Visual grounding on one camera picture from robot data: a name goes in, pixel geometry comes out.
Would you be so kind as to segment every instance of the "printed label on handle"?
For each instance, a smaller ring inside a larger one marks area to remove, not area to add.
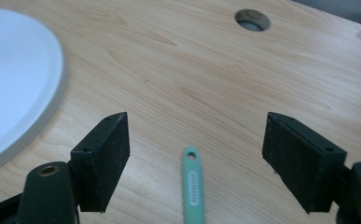
[[[199,185],[198,173],[195,171],[188,172],[188,200],[192,206],[198,206],[198,204],[200,204]]]

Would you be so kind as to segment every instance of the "wooden tabletop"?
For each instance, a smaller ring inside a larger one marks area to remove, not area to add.
[[[14,0],[58,36],[67,90],[40,135],[0,168],[0,202],[36,166],[68,161],[104,117],[127,111],[131,156],[105,214],[83,223],[182,223],[181,155],[200,150],[206,223],[335,223],[307,215],[262,159],[269,111],[361,161],[361,25],[288,0]],[[265,32],[234,15],[252,8]]]

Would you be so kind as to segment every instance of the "white plate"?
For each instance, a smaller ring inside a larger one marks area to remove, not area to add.
[[[0,166],[44,128],[65,80],[55,35],[39,21],[0,9]]]

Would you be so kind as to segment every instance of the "wood grain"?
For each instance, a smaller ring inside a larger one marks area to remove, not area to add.
[[[30,170],[68,161],[103,117],[128,111],[132,154],[105,214],[83,223],[182,223],[181,154],[202,156],[207,223],[334,223],[304,213],[262,159],[269,111],[361,161],[361,25],[287,0],[0,1],[59,38],[69,82],[49,125],[0,168],[0,202]],[[263,12],[269,30],[234,20]]]

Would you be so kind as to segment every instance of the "teal utensil handle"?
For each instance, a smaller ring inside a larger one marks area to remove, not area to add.
[[[183,204],[185,224],[204,224],[201,156],[195,147],[183,153]]]

